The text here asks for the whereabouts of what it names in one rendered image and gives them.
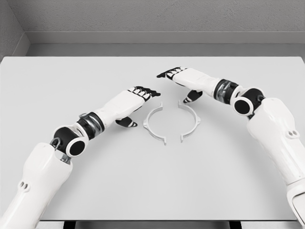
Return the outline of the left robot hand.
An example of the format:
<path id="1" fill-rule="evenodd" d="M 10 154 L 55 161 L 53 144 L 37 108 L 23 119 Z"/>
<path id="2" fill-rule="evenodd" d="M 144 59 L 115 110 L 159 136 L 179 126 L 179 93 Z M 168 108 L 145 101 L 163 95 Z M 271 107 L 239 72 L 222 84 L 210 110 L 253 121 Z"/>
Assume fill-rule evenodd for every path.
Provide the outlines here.
<path id="1" fill-rule="evenodd" d="M 123 127 L 137 127 L 129 115 L 142 107 L 150 98 L 161 94 L 150 88 L 135 86 L 124 90 L 111 99 L 102 109 L 100 119 L 105 127 L 109 127 L 113 122 Z"/>

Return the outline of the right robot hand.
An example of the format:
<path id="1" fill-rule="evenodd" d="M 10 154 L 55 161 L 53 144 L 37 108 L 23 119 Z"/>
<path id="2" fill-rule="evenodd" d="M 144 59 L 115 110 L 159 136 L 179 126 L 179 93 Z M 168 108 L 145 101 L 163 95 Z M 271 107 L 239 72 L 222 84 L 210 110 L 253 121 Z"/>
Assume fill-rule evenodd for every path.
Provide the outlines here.
<path id="1" fill-rule="evenodd" d="M 207 91 L 208 85 L 213 80 L 212 77 L 195 70 L 193 68 L 175 67 L 167 70 L 157 78 L 168 78 L 176 84 L 189 88 L 191 91 L 183 100 L 184 104 L 194 102 L 203 95 L 203 91 Z"/>

